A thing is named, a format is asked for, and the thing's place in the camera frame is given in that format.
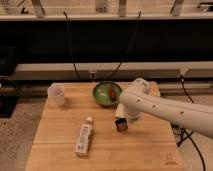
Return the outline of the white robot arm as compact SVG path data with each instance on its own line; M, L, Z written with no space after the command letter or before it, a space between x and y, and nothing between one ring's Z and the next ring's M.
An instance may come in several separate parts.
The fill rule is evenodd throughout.
M137 78L122 91L119 101L128 119L135 120L144 112L213 139L212 106L152 96L150 90L146 80Z

